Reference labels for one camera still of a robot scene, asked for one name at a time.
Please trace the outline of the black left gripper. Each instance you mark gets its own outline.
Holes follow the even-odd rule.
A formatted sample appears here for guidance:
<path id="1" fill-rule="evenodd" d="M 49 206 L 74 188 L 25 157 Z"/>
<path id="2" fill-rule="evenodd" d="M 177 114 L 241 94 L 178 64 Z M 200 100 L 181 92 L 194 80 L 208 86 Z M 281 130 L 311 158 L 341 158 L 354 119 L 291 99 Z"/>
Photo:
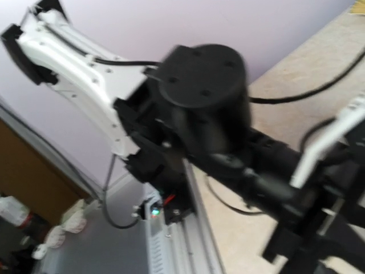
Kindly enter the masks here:
<path id="1" fill-rule="evenodd" d="M 337 257 L 364 271 L 364 240 L 351 228 L 364 227 L 364 167 L 345 164 L 333 177 L 300 190 L 283 206 L 263 258 L 287 259 L 280 273 L 332 273 L 322 263 Z"/>

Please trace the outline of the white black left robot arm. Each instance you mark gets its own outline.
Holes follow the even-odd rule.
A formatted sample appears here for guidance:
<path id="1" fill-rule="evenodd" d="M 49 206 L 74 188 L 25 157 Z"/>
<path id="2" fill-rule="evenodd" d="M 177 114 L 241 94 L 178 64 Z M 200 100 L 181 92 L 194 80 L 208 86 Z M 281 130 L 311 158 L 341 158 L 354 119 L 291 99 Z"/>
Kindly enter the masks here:
<path id="1" fill-rule="evenodd" d="M 1 41 L 35 84 L 68 99 L 105 134 L 113 158 L 156 192 L 137 206 L 150 273 L 223 273 L 193 166 L 277 221 L 263 258 L 281 273 L 364 271 L 364 94 L 296 152 L 251 126 L 242 56 L 230 47 L 176 46 L 161 62 L 124 61 L 75 30 L 59 1 L 33 5 Z"/>

